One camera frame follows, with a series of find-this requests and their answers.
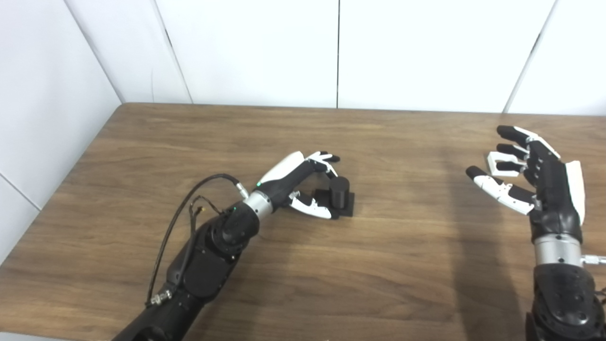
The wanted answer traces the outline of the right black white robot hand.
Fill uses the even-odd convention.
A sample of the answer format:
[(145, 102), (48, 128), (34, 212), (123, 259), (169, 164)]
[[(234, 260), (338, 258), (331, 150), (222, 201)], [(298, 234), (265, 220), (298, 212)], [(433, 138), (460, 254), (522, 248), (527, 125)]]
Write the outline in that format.
[(583, 242), (585, 185), (578, 161), (563, 162), (541, 136), (518, 126), (500, 125), (491, 172), (477, 166), (466, 175), (500, 204), (529, 218), (532, 240), (548, 234), (567, 235)]

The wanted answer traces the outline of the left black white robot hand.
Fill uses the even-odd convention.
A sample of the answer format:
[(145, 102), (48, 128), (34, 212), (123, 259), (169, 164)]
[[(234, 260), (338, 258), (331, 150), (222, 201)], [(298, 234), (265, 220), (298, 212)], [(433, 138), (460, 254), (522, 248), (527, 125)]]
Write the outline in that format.
[(320, 206), (312, 196), (297, 190), (297, 186), (314, 173), (323, 173), (328, 179), (336, 178), (338, 174), (332, 164), (339, 161), (340, 157), (327, 151), (317, 151), (308, 157), (296, 151), (274, 165), (256, 183), (253, 192), (261, 193), (273, 212), (289, 206), (306, 215), (337, 220), (339, 214), (335, 209)]

